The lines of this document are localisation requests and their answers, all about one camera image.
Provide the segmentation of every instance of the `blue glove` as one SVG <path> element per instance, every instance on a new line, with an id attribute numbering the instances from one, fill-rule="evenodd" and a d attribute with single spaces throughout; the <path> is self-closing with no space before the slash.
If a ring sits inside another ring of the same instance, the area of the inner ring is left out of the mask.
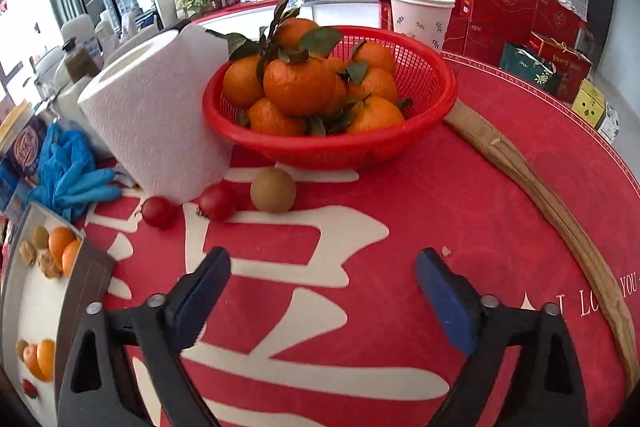
<path id="1" fill-rule="evenodd" d="M 40 152 L 40 185 L 30 192 L 28 200 L 72 221 L 85 213 L 89 203 L 121 197 L 122 189 L 109 185 L 115 175 L 114 169 L 95 169 L 94 155 L 80 131 L 60 131 L 53 123 Z"/>

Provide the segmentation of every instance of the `blue gripper pad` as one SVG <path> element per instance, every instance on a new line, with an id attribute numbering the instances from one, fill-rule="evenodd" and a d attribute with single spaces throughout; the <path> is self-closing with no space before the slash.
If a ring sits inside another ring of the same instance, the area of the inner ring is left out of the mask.
<path id="1" fill-rule="evenodd" d="M 214 248 L 196 271 L 186 276 L 195 277 L 196 283 L 182 300 L 174 317 L 172 344 L 176 351 L 187 349 L 196 343 L 230 276 L 231 259 L 228 252 L 220 247 Z"/>
<path id="2" fill-rule="evenodd" d="M 449 270 L 433 248 L 418 254 L 415 275 L 449 343 L 471 356 L 477 342 L 478 294 L 466 279 Z"/>

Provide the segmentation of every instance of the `basket rim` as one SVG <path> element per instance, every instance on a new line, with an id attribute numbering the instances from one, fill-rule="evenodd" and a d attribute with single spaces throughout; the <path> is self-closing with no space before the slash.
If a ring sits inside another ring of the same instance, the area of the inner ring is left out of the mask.
<path id="1" fill-rule="evenodd" d="M 205 118 L 216 131 L 226 138 L 240 145 L 255 150 L 270 150 L 275 152 L 329 152 L 345 151 L 352 147 L 363 147 L 366 145 L 376 146 L 396 140 L 404 134 L 411 134 L 419 130 L 427 129 L 424 125 L 429 122 L 431 125 L 436 124 L 449 113 L 458 97 L 458 86 L 456 77 L 446 63 L 445 59 L 432 50 L 426 44 L 409 38 L 405 35 L 382 30 L 379 28 L 368 28 L 365 26 L 333 26 L 341 30 L 345 37 L 352 35 L 369 34 L 372 38 L 377 35 L 379 39 L 385 39 L 392 44 L 404 46 L 411 49 L 418 55 L 428 57 L 430 66 L 436 70 L 438 76 L 442 79 L 444 89 L 433 105 L 418 114 L 406 120 L 404 123 L 378 129 L 361 134 L 340 134 L 337 136 L 274 136 L 270 134 L 261 134 L 250 129 L 245 129 L 231 122 L 220 111 L 214 102 L 222 95 L 222 80 L 226 70 L 230 67 L 230 62 L 226 62 L 212 76 L 202 97 L 202 110 Z"/>

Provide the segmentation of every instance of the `white paper cup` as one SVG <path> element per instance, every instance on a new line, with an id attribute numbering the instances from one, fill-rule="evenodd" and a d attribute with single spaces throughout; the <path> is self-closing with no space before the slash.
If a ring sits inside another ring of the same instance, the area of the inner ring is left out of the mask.
<path id="1" fill-rule="evenodd" d="M 391 0 L 394 31 L 440 53 L 455 5 L 456 0 Z"/>

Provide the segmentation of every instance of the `red plastic basket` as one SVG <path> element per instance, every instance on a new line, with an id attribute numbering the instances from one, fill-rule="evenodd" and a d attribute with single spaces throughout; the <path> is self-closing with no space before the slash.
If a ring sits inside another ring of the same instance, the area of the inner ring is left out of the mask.
<path id="1" fill-rule="evenodd" d="M 328 137 L 269 136 L 236 125 L 238 108 L 224 97 L 222 80 L 230 63 L 213 75 L 202 109 L 215 131 L 229 140 L 262 153 L 266 158 L 303 169 L 339 170 L 369 167 L 398 156 L 420 135 L 439 123 L 451 110 L 458 90 L 456 79 L 443 58 L 428 46 L 404 35 L 359 26 L 337 26 L 344 38 L 332 56 L 348 61 L 351 51 L 366 39 L 390 48 L 398 65 L 396 84 L 400 99 L 414 105 L 400 125 L 363 134 Z"/>

